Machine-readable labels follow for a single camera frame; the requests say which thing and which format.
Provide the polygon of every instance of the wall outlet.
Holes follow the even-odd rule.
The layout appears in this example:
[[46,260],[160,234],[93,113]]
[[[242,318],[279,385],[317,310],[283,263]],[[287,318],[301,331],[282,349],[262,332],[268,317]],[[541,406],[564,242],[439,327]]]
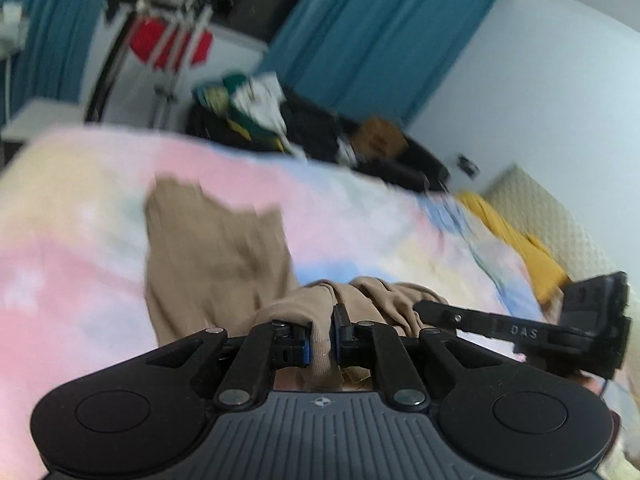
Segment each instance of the wall outlet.
[[462,153],[458,155],[458,167],[471,180],[475,179],[475,177],[478,176],[478,173],[480,173],[480,169],[476,166],[476,164],[465,155],[462,155]]

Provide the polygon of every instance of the circular pad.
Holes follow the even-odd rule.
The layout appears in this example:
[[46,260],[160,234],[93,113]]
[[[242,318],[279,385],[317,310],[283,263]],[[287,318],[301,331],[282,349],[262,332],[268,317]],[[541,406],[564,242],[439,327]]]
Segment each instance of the circular pad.
[[120,433],[142,424],[150,412],[151,407],[145,397],[114,390],[87,397],[76,408],[76,418],[88,430]]
[[494,415],[519,433],[540,435],[555,431],[566,421],[564,404],[537,392],[515,392],[495,401]]
[[587,472],[613,429],[609,409],[585,387],[520,363],[465,370],[438,420],[460,454],[512,478]]

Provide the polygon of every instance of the white cloth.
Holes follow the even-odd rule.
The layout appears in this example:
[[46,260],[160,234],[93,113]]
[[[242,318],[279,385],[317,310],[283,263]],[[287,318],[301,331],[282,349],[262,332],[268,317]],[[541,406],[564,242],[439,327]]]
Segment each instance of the white cloth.
[[275,72],[249,78],[231,96],[232,104],[266,130],[286,140],[287,125],[280,113],[284,92]]
[[347,139],[338,137],[338,152],[335,155],[338,164],[354,168],[358,164],[358,157]]

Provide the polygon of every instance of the pastel bedsheet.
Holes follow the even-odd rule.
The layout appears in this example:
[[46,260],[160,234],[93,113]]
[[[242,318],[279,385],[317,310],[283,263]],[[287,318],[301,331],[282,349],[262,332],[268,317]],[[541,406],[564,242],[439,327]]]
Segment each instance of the pastel bedsheet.
[[169,134],[56,130],[0,180],[1,480],[44,473],[29,434],[44,393],[156,346],[143,201],[160,174],[199,182],[231,208],[281,207],[301,283],[367,274],[541,319],[522,261],[449,196]]

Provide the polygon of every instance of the brown cloth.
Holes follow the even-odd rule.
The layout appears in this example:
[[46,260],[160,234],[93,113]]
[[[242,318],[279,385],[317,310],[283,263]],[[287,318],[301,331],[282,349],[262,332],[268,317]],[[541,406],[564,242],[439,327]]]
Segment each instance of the brown cloth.
[[[231,212],[200,187],[158,180],[145,212],[150,243],[146,303],[158,343],[210,326],[224,327],[234,337],[273,319],[312,323],[313,359],[301,372],[307,389],[337,390],[342,384],[330,356],[334,304],[343,303],[353,322],[386,322],[400,335],[416,337],[424,325],[413,304],[444,302],[422,286],[377,278],[299,287],[280,213]],[[353,382],[369,376],[362,368],[347,373]]]
[[407,149],[400,128],[380,117],[371,117],[351,137],[351,147],[366,158],[396,158]]

